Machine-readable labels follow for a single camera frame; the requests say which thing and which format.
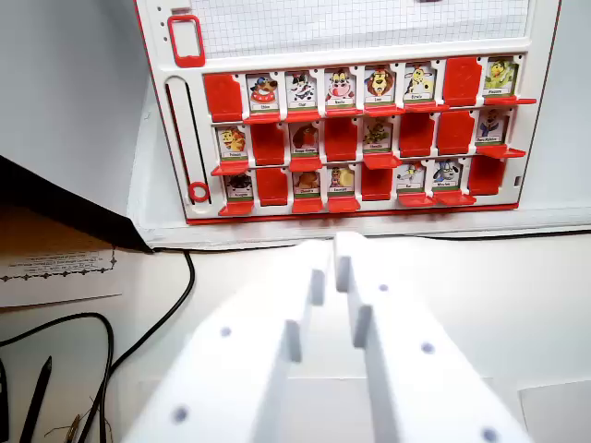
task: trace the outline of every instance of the character card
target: character card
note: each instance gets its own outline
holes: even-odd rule
[[[293,173],[294,198],[320,197],[320,174],[317,171]]]
[[[484,108],[478,117],[476,145],[500,145],[505,141],[509,115],[500,109]]]
[[[327,69],[324,73],[327,108],[354,108],[356,78],[346,67]]]
[[[292,157],[318,156],[318,129],[311,123],[290,123],[289,144]]]
[[[248,160],[247,139],[244,128],[239,126],[219,126],[215,128],[220,157],[223,162]]]
[[[443,189],[455,190],[460,188],[462,176],[462,164],[456,160],[443,160],[435,162],[435,173],[433,174],[433,191]]]
[[[365,103],[371,105],[392,104],[394,101],[394,74],[386,66],[367,66],[365,79]]]
[[[355,171],[348,165],[329,166],[329,197],[353,196],[355,194]]]
[[[316,79],[307,71],[292,71],[285,74],[287,107],[290,111],[316,109]]]
[[[275,112],[279,109],[277,81],[269,73],[248,74],[247,88],[252,113]]]
[[[437,71],[430,62],[406,64],[404,70],[404,102],[430,102],[435,94]]]
[[[482,95],[485,97],[508,97],[515,90],[517,64],[512,58],[489,59]]]
[[[225,175],[223,182],[228,201],[249,201],[253,199],[252,178],[249,172],[239,175]]]
[[[425,166],[421,162],[403,163],[396,168],[396,192],[425,192]]]
[[[390,152],[392,150],[392,124],[385,118],[364,118],[363,152]]]

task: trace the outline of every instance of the gray dot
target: gray dot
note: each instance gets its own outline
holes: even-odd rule
[[[175,412],[173,413],[173,420],[175,421],[175,423],[183,423],[187,419],[187,416],[187,408],[185,406],[179,406],[175,409]]]
[[[424,353],[435,353],[435,346],[433,346],[431,343],[423,343],[421,345],[421,350]]]
[[[485,441],[495,442],[498,440],[497,432],[494,429],[486,428],[482,431],[482,437]]]

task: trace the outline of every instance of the black wire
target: black wire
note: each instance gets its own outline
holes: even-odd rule
[[[37,328],[33,328],[31,330],[23,332],[22,334],[20,334],[16,337],[13,337],[12,339],[0,341],[0,348],[2,348],[3,346],[8,346],[9,344],[15,343],[17,341],[26,339],[27,337],[29,337],[33,334],[36,334],[37,332],[41,332],[42,330],[45,330],[47,328],[51,328],[52,326],[59,325],[61,323],[65,323],[69,320],[76,320],[79,318],[88,318],[88,317],[98,318],[104,324],[104,327],[107,330],[107,342],[108,342],[107,363],[104,367],[103,383],[101,384],[101,388],[99,389],[99,392],[97,394],[97,398],[95,399],[95,401],[98,401],[98,403],[100,403],[100,405],[101,405],[101,416],[100,416],[100,418],[101,418],[101,428],[100,428],[101,443],[106,443],[107,434],[106,434],[106,428],[104,425],[105,424],[104,400],[105,400],[106,391],[107,391],[107,389],[106,389],[107,383],[106,382],[109,379],[109,372],[111,370],[111,363],[113,362],[113,349],[115,347],[115,338],[114,338],[114,334],[113,334],[113,328],[111,327],[111,323],[109,323],[109,320],[107,320],[107,318],[103,314],[99,314],[98,312],[81,312],[79,314],[72,314],[71,316],[60,317],[55,320],[44,323],[44,324],[38,326]]]
[[[195,267],[193,266],[193,261],[191,260],[191,255],[188,251],[183,251],[183,255],[185,256],[185,260],[187,261],[188,271],[189,271],[189,279],[187,288],[180,296],[180,298],[176,301],[176,303],[171,307],[164,316],[152,326],[148,332],[141,336],[141,338],[136,341],[133,346],[131,346],[127,351],[123,353],[111,366],[111,370],[109,371],[109,375],[106,379],[103,380],[103,383],[99,387],[99,392],[106,391],[106,385],[109,383],[110,377],[113,375],[114,371],[126,361],[126,359],[134,353],[139,346],[141,346],[147,339],[151,337],[151,335],[156,332],[160,326],[162,326],[177,310],[178,308],[187,300],[188,295],[191,293],[193,286],[195,285]],[[97,409],[101,409],[101,416],[103,416],[103,409],[104,405],[99,400],[99,396],[94,399],[94,403],[92,404],[92,408],[90,408],[89,416],[86,419],[86,423],[84,424],[84,428],[82,429],[82,433],[78,439],[78,443],[84,443],[86,441],[86,437],[90,432],[90,428],[92,427],[92,422],[94,421],[94,416],[96,415]]]

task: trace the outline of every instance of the white surface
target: white surface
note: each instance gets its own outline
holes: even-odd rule
[[[210,58],[523,37],[527,0],[193,0]]]
[[[590,234],[487,241],[394,238],[372,243],[382,250],[377,260],[396,267],[415,284],[480,376],[498,379],[513,392],[591,379],[591,353],[581,352],[591,349],[586,265],[591,260]],[[197,283],[188,303],[121,367],[110,385],[107,415],[115,441],[143,406],[141,387],[163,377],[195,327],[244,282],[260,275],[255,272],[273,274],[287,251],[192,255]],[[113,322],[117,357],[162,316],[187,284],[187,266],[180,254],[130,256],[129,289],[123,297],[2,314],[0,338],[66,314],[96,310]],[[304,362],[291,376],[364,377],[363,354],[351,347],[347,328],[344,297],[327,292],[325,306],[312,311]],[[39,422],[44,432],[69,425],[76,413],[90,407],[88,396],[95,395],[100,382],[105,349],[103,327],[91,320],[0,349],[10,391],[23,392],[10,400],[17,435],[39,367],[49,353],[54,356],[54,374]],[[44,441],[61,443],[63,435]]]
[[[527,429],[536,443],[589,441],[591,381],[521,391]]]
[[[0,155],[126,215],[149,75],[133,1],[3,2],[0,54]]]

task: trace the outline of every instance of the graph paper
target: graph paper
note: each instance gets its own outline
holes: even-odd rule
[[[192,0],[209,58],[523,37],[528,0]]]

